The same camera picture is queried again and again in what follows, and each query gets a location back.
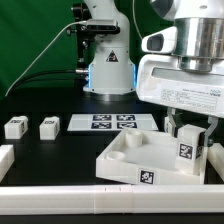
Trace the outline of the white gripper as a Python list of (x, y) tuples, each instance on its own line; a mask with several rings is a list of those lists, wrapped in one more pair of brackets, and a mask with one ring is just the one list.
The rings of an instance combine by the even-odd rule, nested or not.
[(172, 136), (183, 126), (182, 112), (178, 109), (208, 115), (204, 145), (211, 146), (209, 137), (218, 125), (218, 118), (224, 118), (224, 61), (215, 62), (209, 73), (181, 70), (178, 62), (173, 56), (143, 56), (138, 69), (137, 95), (142, 101), (168, 107)]

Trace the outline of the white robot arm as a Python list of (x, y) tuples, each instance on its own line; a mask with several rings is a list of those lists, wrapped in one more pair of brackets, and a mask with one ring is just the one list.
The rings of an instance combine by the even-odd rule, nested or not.
[(205, 145), (224, 118), (224, 0), (149, 0), (173, 25), (142, 39), (138, 66), (129, 58), (129, 21), (114, 0), (84, 0), (96, 35), (85, 90), (105, 98), (135, 91), (140, 100), (205, 114)]

